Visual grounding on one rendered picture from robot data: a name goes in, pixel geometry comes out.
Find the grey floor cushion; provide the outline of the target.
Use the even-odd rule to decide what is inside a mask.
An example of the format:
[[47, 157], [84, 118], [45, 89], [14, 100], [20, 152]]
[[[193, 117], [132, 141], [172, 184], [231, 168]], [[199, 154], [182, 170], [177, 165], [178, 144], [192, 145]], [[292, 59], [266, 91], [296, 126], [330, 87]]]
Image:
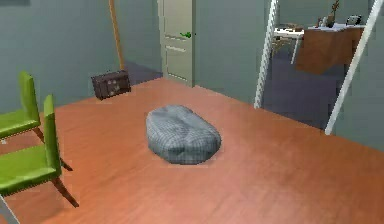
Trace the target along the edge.
[[221, 147], [221, 135], [209, 122], [183, 105], [167, 105], [146, 117], [148, 148], [171, 164], [196, 165]]

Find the pale green room door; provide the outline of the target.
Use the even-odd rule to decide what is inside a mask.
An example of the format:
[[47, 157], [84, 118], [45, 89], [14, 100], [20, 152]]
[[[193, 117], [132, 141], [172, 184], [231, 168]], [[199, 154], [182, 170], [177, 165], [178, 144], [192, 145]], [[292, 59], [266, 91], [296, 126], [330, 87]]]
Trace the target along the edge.
[[180, 33], [193, 31], [193, 0], [162, 0], [164, 48], [167, 74], [191, 86], [193, 80], [193, 38]]

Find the dark brown box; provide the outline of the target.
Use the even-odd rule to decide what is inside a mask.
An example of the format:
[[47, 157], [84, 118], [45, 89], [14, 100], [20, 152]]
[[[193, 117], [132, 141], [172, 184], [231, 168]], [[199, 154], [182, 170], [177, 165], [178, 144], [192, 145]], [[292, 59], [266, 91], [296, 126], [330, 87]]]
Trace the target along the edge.
[[129, 73], [125, 70], [93, 76], [91, 81], [99, 100], [131, 91]]

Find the white table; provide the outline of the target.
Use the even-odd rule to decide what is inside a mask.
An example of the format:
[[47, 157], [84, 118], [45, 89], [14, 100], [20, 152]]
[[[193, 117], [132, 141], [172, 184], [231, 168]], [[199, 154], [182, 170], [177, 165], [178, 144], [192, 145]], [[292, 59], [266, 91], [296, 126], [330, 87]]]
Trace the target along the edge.
[[272, 41], [272, 54], [277, 53], [283, 46], [289, 44], [291, 40], [294, 40], [295, 44], [291, 58], [291, 64], [294, 64], [297, 50], [303, 36], [303, 28], [276, 28]]

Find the brown wooden cabinet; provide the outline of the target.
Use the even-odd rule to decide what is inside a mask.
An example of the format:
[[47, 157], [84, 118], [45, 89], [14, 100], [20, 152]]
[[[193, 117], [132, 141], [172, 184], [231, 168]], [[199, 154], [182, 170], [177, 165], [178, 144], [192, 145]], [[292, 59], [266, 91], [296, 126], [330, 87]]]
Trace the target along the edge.
[[321, 75], [334, 65], [349, 65], [363, 31], [363, 28], [347, 28], [336, 32], [306, 30], [297, 53], [295, 68]]

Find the green chair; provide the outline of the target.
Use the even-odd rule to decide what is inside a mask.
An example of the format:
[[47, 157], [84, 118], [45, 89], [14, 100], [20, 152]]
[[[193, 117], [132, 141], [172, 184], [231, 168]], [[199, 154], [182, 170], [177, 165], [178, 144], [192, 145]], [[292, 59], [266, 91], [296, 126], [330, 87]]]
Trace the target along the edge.
[[78, 207], [79, 203], [60, 179], [62, 162], [52, 94], [44, 100], [43, 127], [43, 144], [0, 155], [0, 195], [6, 197], [52, 182], [73, 207]]
[[20, 72], [18, 84], [22, 108], [0, 114], [0, 143], [5, 144], [7, 138], [28, 131], [33, 131], [41, 141], [44, 141], [32, 75], [26, 71]]

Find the house plant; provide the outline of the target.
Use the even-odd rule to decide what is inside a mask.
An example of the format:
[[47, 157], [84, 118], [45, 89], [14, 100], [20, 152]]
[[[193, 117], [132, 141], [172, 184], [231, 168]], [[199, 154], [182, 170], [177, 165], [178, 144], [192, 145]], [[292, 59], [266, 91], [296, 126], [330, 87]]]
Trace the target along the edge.
[[335, 0], [335, 2], [332, 4], [331, 12], [327, 16], [326, 26], [328, 28], [332, 28], [335, 23], [335, 17], [336, 17], [336, 11], [339, 8], [339, 2], [340, 0]]

